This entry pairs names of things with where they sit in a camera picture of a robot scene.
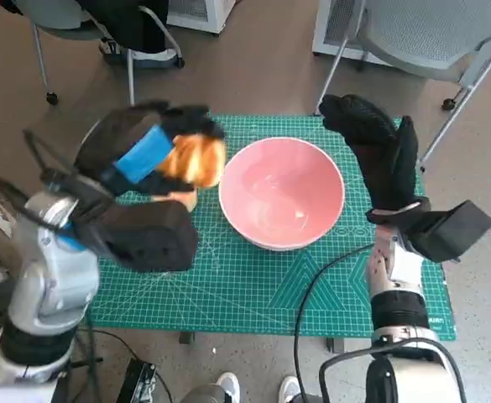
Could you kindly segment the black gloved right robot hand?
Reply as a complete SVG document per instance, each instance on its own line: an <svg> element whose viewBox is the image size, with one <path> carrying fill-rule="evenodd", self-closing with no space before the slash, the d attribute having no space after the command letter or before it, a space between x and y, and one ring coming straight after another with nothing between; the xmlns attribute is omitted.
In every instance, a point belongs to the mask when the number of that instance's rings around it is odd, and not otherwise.
<svg viewBox="0 0 491 403"><path fill-rule="evenodd" d="M352 94L324 96L319 112L324 127L341 134L355 154L372 208L397 211L415 201L418 139L411 117L395 126L381 108Z"/></svg>

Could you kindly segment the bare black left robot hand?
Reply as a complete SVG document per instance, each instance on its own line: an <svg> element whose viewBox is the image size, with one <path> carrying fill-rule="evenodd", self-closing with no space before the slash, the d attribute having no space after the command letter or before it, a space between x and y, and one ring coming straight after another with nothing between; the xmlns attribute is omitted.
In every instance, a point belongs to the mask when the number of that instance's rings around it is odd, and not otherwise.
<svg viewBox="0 0 491 403"><path fill-rule="evenodd" d="M150 100L99 120L74 166L114 196L167 196L214 186L225 157L225 133L208 106Z"/></svg>

